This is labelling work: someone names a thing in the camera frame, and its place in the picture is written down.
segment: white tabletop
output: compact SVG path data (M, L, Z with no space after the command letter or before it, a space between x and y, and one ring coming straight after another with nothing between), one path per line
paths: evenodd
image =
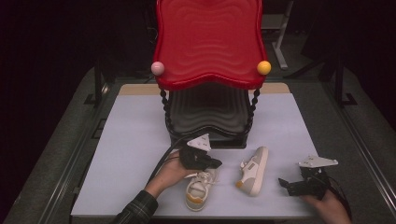
M145 187L166 149L169 133L159 95L119 95L92 160L71 215L115 216ZM262 190L249 197L234 184L241 178L239 164L257 147L269 149ZM318 155L291 93L262 94L245 149L212 149L208 155L223 164L219 183L209 193L205 208L190 211L185 201L189 180L167 189L159 197L157 217L312 217L314 211L290 197L277 179L302 180L298 161Z

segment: pink ball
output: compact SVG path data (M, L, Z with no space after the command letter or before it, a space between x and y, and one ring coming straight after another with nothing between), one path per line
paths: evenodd
M151 65L151 72L155 76L160 76L163 71L165 71L165 67L163 66L163 63L160 62L155 62Z

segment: shoelace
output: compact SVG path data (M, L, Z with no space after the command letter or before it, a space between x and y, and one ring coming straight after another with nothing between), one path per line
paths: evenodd
M192 174L192 175L187 175L185 178L188 177L194 177L195 182L202 182L206 184L215 184L216 182L214 181L209 181L209 178L212 176L209 172L202 171L200 173Z

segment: wavy red backrest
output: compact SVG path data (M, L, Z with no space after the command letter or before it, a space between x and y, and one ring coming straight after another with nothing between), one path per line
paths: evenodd
M160 88L177 91L204 82L239 89L262 86L262 0L158 0L154 62L164 65Z

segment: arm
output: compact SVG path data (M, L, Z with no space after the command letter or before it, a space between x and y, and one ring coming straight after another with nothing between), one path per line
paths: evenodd
M169 155L158 174L145 186L144 190L128 203L111 222L113 224L148 223L158 208L157 198L167 188L174 186L186 175L197 173L186 170L178 158L178 151Z
M326 224L351 224L344 206L338 201L337 197L329 190L326 191L320 201L312 195L301 196L301 198L314 206L320 217Z

